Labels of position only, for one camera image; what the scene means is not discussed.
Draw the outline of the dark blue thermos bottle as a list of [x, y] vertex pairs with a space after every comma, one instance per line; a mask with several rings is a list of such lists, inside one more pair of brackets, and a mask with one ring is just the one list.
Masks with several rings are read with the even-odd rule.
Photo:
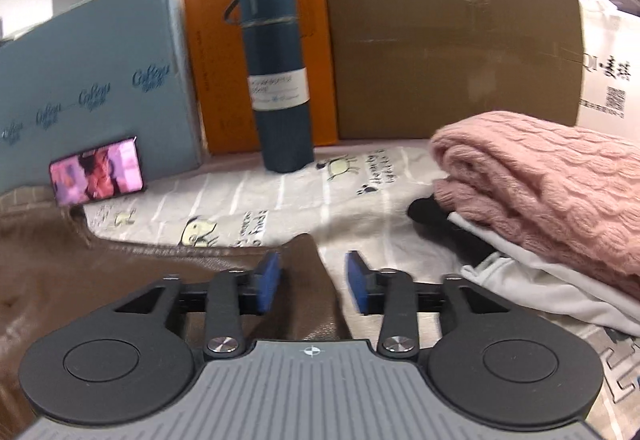
[[314, 160], [314, 144], [296, 0], [232, 0], [224, 21], [241, 28], [265, 167], [299, 171]]

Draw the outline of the smartphone playing video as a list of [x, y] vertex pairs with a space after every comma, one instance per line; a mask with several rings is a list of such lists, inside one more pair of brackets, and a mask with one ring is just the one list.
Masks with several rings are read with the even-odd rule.
[[136, 137], [55, 160], [49, 175], [60, 206], [101, 202], [145, 188]]

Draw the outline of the printed grey bed sheet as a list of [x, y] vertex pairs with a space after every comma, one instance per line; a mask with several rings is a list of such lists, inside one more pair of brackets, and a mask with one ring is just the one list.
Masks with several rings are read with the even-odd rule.
[[[145, 244], [267, 246], [310, 234], [341, 293], [352, 335], [375, 339], [381, 321], [356, 310], [345, 256], [360, 252], [372, 268], [406, 271], [421, 282], [461, 275], [465, 264], [457, 255], [422, 238], [407, 216], [440, 177], [423, 141], [323, 148], [314, 163], [287, 175], [269, 173], [257, 155], [230, 155], [141, 193], [89, 205], [86, 214], [99, 237]], [[632, 438], [639, 429], [639, 335], [542, 313], [600, 356], [604, 382], [589, 423], [604, 438]]]

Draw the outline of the brown leather jacket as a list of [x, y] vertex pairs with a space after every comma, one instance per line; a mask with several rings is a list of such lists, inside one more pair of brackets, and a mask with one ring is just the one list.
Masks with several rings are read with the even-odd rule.
[[[316, 242], [299, 234], [275, 248], [283, 263], [272, 309], [246, 318], [250, 338], [348, 339], [352, 334]], [[36, 339], [165, 275], [205, 282], [250, 270], [268, 249], [149, 245], [98, 238], [80, 208], [12, 209], [1, 216], [1, 435], [13, 439], [35, 415], [17, 370]]]

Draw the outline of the brown cardboard box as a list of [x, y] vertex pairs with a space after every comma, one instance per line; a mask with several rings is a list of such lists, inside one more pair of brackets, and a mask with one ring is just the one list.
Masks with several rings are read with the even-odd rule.
[[492, 110], [576, 122], [579, 0], [326, 1], [344, 139], [427, 138]]

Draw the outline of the large blue foam board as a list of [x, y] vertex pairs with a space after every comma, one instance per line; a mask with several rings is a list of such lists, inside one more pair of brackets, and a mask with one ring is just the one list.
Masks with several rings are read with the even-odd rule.
[[202, 163], [178, 0], [87, 0], [1, 48], [1, 189], [132, 138], [146, 180]]

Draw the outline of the pink knitted sweater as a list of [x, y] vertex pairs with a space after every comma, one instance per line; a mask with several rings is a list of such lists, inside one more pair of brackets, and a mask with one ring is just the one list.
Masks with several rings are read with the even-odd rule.
[[431, 153], [441, 208], [638, 297], [638, 145], [492, 111], [437, 130]]

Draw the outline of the white printed cardboard box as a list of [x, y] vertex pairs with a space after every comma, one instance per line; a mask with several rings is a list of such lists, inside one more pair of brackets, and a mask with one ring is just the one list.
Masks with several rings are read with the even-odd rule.
[[581, 127], [639, 141], [639, 18], [609, 0], [579, 0], [584, 74]]

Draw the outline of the black folded garment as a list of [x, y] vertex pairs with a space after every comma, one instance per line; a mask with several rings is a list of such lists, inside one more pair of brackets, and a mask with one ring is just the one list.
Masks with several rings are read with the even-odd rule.
[[476, 267], [497, 252], [489, 243], [450, 221], [449, 213], [432, 195], [414, 200], [407, 209], [407, 216], [422, 238], [445, 246], [465, 265]]

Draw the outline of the orange cardboard box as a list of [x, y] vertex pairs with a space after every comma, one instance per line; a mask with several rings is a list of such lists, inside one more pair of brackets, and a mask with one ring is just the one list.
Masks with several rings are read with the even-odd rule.
[[[183, 0], [196, 96], [210, 153], [254, 152], [259, 139], [247, 85], [241, 30], [224, 21], [232, 0]], [[310, 93], [312, 140], [338, 140], [326, 0], [296, 0]]]

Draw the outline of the white folded garment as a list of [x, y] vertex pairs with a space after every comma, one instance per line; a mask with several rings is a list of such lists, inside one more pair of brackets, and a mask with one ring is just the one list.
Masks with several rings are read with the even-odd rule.
[[549, 263], [456, 212], [448, 221], [495, 249], [478, 265], [463, 266], [463, 278], [523, 307], [639, 335], [639, 301], [634, 298], [562, 264]]

